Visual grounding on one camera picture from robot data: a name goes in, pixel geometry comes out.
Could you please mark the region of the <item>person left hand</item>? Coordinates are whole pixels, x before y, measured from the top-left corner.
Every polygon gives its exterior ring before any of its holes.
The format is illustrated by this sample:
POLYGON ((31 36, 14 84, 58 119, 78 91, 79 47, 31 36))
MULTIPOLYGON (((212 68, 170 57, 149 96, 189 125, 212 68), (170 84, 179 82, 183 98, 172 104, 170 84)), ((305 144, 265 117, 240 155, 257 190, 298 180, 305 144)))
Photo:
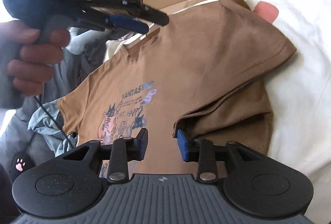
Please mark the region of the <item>person left hand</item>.
POLYGON ((11 60, 7 73, 13 77, 12 84, 23 96, 42 93, 43 83, 53 77, 51 65, 61 62, 63 48, 70 42, 66 29, 56 29, 50 33, 49 41, 35 44, 41 31, 26 26, 20 20, 1 23, 1 44, 8 49, 12 44, 20 44, 19 59, 11 60))

